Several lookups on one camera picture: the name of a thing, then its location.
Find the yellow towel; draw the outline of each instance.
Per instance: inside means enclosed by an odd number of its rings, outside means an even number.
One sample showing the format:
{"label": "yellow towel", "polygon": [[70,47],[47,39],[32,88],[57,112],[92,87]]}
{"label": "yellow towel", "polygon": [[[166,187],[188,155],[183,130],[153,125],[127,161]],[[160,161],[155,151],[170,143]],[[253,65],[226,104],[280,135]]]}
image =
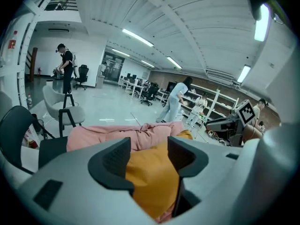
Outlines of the yellow towel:
{"label": "yellow towel", "polygon": [[[179,137],[193,139],[188,130]],[[133,199],[153,219],[175,202],[179,176],[168,158],[167,141],[148,150],[134,152],[126,168],[126,179],[135,186]]]}

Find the black cap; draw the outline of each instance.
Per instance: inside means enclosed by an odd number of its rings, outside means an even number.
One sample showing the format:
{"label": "black cap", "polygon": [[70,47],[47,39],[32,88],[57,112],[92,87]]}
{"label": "black cap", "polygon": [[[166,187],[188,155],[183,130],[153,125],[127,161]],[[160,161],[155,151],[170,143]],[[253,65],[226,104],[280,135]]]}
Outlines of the black cap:
{"label": "black cap", "polygon": [[62,47],[66,47],[66,46],[64,46],[62,43],[61,44],[59,44],[58,46],[57,46],[57,49],[60,49],[60,48],[62,48]]}
{"label": "black cap", "polygon": [[261,98],[258,102],[262,102],[265,106],[269,106],[269,103],[264,98]]}

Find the black t-shirt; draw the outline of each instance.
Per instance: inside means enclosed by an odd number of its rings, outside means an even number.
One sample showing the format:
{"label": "black t-shirt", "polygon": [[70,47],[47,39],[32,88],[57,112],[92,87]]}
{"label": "black t-shirt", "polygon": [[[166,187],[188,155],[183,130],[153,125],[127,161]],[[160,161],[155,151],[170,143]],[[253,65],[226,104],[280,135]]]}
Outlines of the black t-shirt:
{"label": "black t-shirt", "polygon": [[65,64],[66,61],[69,61],[69,64],[67,66],[64,67],[64,71],[65,72],[70,72],[73,71],[73,55],[72,53],[67,50],[63,55],[62,55],[62,63]]}

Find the glass door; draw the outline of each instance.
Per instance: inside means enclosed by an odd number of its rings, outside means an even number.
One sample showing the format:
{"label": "glass door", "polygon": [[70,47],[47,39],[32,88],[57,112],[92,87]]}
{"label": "glass door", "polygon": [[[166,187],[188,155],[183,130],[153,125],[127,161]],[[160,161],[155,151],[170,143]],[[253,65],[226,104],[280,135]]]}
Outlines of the glass door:
{"label": "glass door", "polygon": [[106,80],[115,82],[119,81],[124,60],[124,58],[119,57],[118,55],[109,52],[104,53],[102,64],[106,62],[106,68],[104,71],[104,76]]}

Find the person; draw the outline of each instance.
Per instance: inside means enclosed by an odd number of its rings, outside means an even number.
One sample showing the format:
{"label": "person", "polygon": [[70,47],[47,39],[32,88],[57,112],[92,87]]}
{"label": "person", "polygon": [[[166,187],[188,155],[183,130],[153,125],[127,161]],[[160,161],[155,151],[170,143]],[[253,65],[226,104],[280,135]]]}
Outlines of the person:
{"label": "person", "polygon": [[106,79],[107,79],[107,77],[108,77],[108,72],[109,72],[108,67],[105,67],[105,70],[104,70],[104,76],[105,76]]}
{"label": "person", "polygon": [[251,120],[250,125],[258,129],[262,132],[262,128],[258,124],[258,120],[261,114],[261,111],[264,109],[265,106],[268,106],[268,103],[264,98],[261,98],[258,103],[253,107],[255,117]]}
{"label": "person", "polygon": [[265,126],[264,126],[263,121],[260,121],[258,125],[261,127],[262,132],[265,132],[265,131],[266,131],[266,128],[265,128]]}
{"label": "person", "polygon": [[186,123],[190,126],[194,126],[198,121],[198,116],[203,115],[203,110],[207,107],[207,93],[203,93],[202,97],[198,97],[195,101],[195,106],[192,112],[189,114]]}
{"label": "person", "polygon": [[58,73],[62,73],[64,69],[64,80],[62,93],[71,93],[71,77],[73,73],[73,55],[62,43],[57,46],[57,51],[61,53],[62,62],[57,69]]}
{"label": "person", "polygon": [[106,69],[106,66],[107,66],[107,63],[106,62],[104,62],[102,65],[101,65],[101,75],[102,76],[104,76],[105,74],[104,74],[104,71],[105,71],[105,69]]}
{"label": "person", "polygon": [[189,89],[193,82],[191,77],[187,77],[183,82],[178,83],[170,93],[170,96],[166,102],[166,105],[161,112],[160,116],[156,119],[156,122],[162,122],[164,117],[170,111],[170,121],[175,121],[179,102],[183,104],[182,95],[185,94]]}

